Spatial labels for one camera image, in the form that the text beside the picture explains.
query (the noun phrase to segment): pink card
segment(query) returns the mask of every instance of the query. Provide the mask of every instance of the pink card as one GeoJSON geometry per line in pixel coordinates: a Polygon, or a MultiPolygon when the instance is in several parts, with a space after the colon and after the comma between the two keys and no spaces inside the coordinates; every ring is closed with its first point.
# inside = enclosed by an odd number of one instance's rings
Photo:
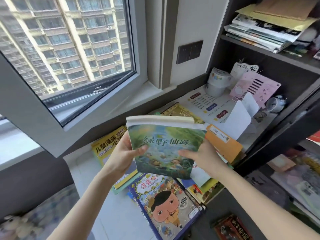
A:
{"type": "Polygon", "coordinates": [[[234,100],[242,100],[250,92],[259,108],[264,108],[265,103],[281,86],[280,83],[262,76],[256,72],[247,71],[231,90],[230,95],[234,100]]]}

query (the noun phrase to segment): high-rise building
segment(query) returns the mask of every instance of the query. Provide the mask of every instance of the high-rise building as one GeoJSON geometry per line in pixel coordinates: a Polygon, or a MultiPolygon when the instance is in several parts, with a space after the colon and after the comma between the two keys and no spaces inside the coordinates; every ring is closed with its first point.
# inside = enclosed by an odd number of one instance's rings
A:
{"type": "Polygon", "coordinates": [[[122,0],[0,0],[0,50],[41,98],[131,69],[122,0]]]}

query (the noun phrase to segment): plush toy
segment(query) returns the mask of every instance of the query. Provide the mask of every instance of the plush toy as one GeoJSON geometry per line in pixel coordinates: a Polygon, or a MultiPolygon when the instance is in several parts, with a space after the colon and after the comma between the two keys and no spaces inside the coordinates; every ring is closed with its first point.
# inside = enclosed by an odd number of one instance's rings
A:
{"type": "Polygon", "coordinates": [[[35,226],[32,222],[28,221],[28,218],[19,216],[6,216],[7,220],[0,227],[6,231],[15,231],[18,238],[25,238],[31,233],[39,235],[42,231],[41,227],[35,226]]]}

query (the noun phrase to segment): white wall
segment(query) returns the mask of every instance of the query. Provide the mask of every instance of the white wall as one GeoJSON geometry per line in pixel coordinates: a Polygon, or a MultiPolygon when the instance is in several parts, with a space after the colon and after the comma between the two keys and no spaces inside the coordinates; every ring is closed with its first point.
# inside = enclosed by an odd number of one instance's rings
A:
{"type": "Polygon", "coordinates": [[[170,85],[206,72],[229,0],[179,0],[170,85]],[[178,47],[203,40],[200,57],[176,64],[178,47]]]}

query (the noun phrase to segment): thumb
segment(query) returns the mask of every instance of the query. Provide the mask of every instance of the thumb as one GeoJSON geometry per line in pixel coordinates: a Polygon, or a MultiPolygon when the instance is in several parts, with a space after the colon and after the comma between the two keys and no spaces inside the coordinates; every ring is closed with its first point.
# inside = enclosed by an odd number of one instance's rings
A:
{"type": "Polygon", "coordinates": [[[178,154],[182,157],[190,158],[194,161],[198,159],[198,152],[193,152],[189,150],[178,150],[178,154]]]}
{"type": "Polygon", "coordinates": [[[128,156],[130,158],[134,158],[134,157],[140,156],[140,155],[144,154],[147,149],[148,149],[148,146],[147,145],[143,145],[142,147],[139,147],[139,148],[137,148],[135,150],[128,151],[128,156]]]}

